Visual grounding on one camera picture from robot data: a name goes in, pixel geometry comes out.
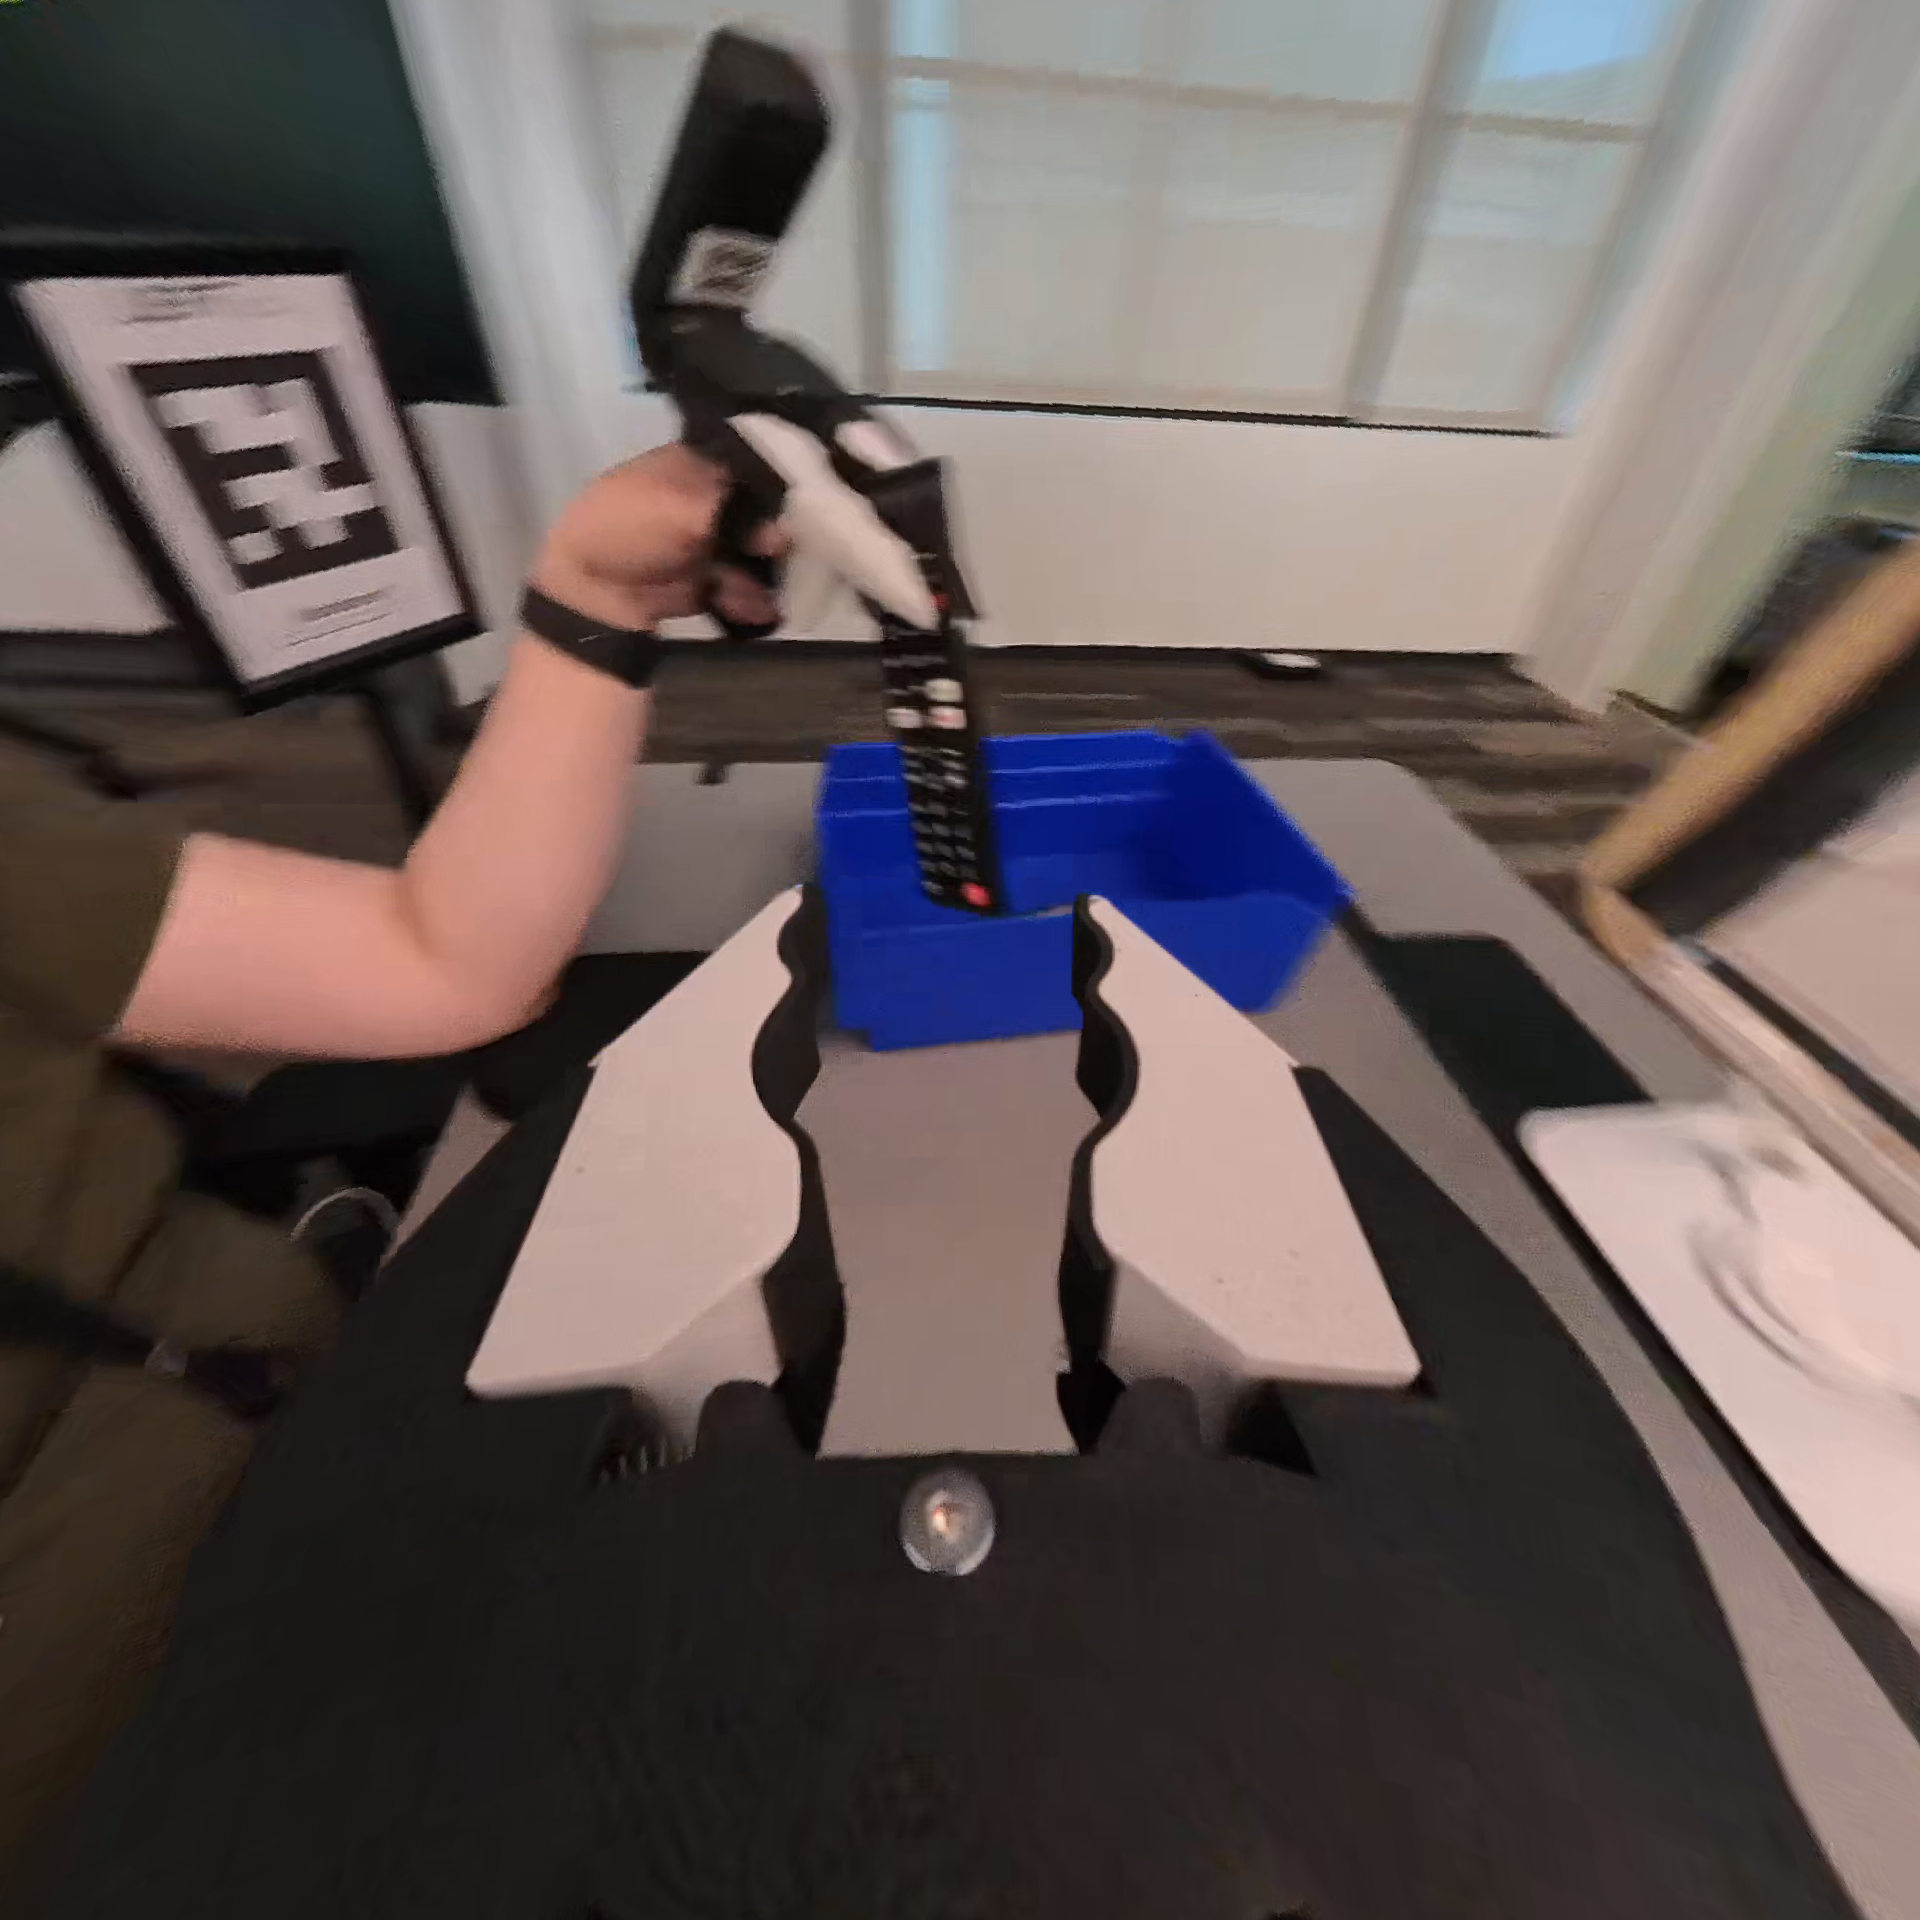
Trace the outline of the black table mat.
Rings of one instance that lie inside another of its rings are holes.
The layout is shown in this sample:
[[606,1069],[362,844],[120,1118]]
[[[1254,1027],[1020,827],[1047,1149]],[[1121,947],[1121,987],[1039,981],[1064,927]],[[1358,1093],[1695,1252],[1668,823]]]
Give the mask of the black table mat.
[[1507,1141],[1534,1114],[1646,1107],[1644,1084],[1512,947],[1358,931],[1386,991],[1475,1114]]

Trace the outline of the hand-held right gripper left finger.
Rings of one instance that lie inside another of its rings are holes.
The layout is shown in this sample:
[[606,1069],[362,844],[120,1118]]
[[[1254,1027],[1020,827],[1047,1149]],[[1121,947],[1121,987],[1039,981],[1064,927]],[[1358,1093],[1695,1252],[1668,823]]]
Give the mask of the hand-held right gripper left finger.
[[820,1069],[826,900],[792,886],[593,1059],[466,1371],[480,1400],[612,1388],[691,1452],[764,1386],[814,1454],[848,1302],[800,1107]]

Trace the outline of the black remote control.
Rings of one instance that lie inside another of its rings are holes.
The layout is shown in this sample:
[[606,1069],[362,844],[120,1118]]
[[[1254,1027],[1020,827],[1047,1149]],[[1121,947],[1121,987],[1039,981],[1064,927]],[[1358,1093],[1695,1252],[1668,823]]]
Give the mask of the black remote control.
[[896,744],[921,891],[937,906],[1004,910],[987,760],[969,674],[974,608],[953,560],[921,556],[934,630],[879,616],[882,722]]

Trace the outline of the black sign stand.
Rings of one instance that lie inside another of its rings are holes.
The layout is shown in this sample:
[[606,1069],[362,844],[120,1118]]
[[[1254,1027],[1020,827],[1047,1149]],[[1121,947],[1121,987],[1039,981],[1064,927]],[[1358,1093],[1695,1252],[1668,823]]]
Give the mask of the black sign stand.
[[474,735],[439,654],[384,662],[352,685],[409,832],[444,803]]

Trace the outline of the instruction sheet display board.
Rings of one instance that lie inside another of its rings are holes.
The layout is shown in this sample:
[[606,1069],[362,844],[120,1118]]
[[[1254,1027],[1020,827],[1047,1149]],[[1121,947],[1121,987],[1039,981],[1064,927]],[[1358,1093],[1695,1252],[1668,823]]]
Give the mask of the instruction sheet display board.
[[1599,947],[1910,1232],[1916,674],[1910,534],[1577,866]]

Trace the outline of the large black wall screen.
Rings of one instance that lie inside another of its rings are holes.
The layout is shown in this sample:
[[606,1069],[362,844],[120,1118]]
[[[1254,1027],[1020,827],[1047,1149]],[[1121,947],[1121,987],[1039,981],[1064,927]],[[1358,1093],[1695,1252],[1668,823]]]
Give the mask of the large black wall screen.
[[6,4],[3,223],[339,248],[403,400],[498,400],[388,4]]

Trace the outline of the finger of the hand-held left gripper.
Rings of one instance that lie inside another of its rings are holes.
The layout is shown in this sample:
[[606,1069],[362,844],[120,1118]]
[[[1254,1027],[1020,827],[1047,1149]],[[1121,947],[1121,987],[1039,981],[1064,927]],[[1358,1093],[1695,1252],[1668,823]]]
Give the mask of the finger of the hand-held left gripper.
[[860,580],[896,616],[976,616],[946,500],[946,464],[868,407],[832,412],[832,471],[860,500]]
[[920,554],[840,477],[819,437],[767,413],[735,413],[732,429],[784,483],[779,514],[802,556],[826,560],[835,578],[881,613],[921,634],[942,627],[945,613]]

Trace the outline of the blue plastic bin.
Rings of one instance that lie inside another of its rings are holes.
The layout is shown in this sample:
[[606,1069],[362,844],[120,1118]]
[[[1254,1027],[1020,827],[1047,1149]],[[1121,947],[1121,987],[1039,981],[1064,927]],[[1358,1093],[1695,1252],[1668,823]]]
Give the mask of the blue plastic bin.
[[985,740],[1006,914],[921,886],[899,749],[836,748],[817,800],[836,1024],[873,1050],[1076,1029],[1072,907],[1105,896],[1222,999],[1282,997],[1351,884],[1209,733]]

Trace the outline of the person's left hand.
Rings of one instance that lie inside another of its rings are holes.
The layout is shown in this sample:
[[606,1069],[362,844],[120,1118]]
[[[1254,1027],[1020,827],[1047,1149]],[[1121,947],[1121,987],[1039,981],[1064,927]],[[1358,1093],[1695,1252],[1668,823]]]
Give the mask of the person's left hand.
[[783,591],[719,556],[732,475],[681,443],[651,447],[590,483],[546,532],[534,587],[622,630],[706,613],[754,630],[784,616]]

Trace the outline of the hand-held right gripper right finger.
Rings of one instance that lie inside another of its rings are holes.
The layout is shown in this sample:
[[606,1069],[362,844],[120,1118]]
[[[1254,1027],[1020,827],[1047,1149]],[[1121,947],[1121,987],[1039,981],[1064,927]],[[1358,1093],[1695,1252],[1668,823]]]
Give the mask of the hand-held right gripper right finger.
[[1072,910],[1074,1084],[1059,1400],[1090,1454],[1177,1386],[1222,1448],[1282,1386],[1401,1395],[1422,1363],[1303,1072],[1105,896]]

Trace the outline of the white board stand base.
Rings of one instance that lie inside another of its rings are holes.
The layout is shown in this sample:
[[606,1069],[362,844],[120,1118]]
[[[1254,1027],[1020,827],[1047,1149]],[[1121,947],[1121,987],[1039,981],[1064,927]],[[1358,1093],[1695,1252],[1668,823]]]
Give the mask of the white board stand base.
[[1916,1238],[1731,1104],[1534,1110],[1521,1144],[1792,1519],[1916,1638]]

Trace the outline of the white marker sign board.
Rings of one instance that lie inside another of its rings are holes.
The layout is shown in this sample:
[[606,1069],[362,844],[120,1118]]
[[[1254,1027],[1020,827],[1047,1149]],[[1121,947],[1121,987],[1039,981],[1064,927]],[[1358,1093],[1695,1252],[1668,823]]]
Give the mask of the white marker sign board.
[[6,239],[6,302],[88,479],[244,712],[488,627],[345,256]]

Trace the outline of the person's left forearm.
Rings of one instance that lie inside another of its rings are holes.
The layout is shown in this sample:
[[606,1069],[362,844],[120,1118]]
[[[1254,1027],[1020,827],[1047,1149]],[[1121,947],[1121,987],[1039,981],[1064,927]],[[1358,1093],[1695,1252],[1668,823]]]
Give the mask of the person's left forearm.
[[528,1024],[612,879],[650,702],[518,637],[399,868],[190,835],[112,1040],[384,1061]]

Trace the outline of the large paned window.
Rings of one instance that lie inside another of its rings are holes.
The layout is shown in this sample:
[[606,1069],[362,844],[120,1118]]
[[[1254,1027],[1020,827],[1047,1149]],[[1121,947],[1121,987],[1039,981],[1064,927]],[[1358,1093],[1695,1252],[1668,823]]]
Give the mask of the large paned window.
[[627,238],[723,26],[823,78],[764,315],[868,392],[1536,435],[1745,4],[575,4]]

